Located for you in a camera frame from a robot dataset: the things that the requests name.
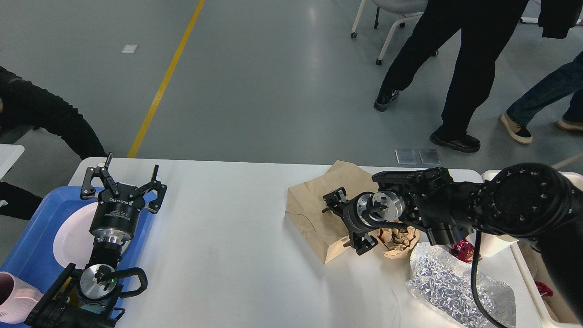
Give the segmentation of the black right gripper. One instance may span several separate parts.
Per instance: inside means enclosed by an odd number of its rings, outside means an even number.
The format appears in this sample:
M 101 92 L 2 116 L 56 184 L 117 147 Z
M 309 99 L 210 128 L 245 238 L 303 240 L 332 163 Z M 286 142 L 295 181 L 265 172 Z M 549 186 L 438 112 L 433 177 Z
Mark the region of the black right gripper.
M 344 247 L 354 249 L 359 256 L 378 245 L 378 239 L 371 234 L 380 227 L 380 222 L 373 220 L 370 216 L 372 199 L 373 193 L 363 192 L 354 199 L 348 200 L 344 187 L 323 195 L 326 207 L 322 213 L 330 211 L 342 218 L 348 229 L 348 240 L 344 242 Z

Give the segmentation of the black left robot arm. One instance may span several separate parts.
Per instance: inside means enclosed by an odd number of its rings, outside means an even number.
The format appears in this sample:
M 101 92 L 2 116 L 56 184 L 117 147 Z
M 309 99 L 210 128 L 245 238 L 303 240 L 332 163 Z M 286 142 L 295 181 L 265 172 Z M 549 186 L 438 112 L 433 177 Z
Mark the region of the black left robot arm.
M 80 198 L 95 199 L 96 212 L 89 227 L 93 248 L 84 268 L 70 263 L 33 307 L 25 324 L 32 328 L 113 328 L 125 314 L 119 299 L 135 297 L 148 287 L 142 268 L 120 269 L 123 247 L 135 237 L 144 211 L 157 214 L 167 185 L 158 179 L 142 186 L 115 181 L 108 168 L 112 154 L 101 166 L 86 169 Z

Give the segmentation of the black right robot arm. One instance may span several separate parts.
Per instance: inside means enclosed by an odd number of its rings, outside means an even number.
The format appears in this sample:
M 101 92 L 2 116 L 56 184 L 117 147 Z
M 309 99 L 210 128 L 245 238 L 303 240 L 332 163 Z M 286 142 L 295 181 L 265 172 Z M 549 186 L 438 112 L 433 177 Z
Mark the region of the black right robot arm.
M 339 216 L 358 255 L 378 243 L 379 228 L 412 226 L 431 245 L 454 244 L 476 231 L 525 241 L 542 256 L 548 274 L 577 320 L 582 320 L 582 190 L 545 164 L 504 168 L 482 183 L 456 182 L 443 167 L 374 174 L 377 192 L 346 199 L 343 187 L 323 196 L 324 212 Z

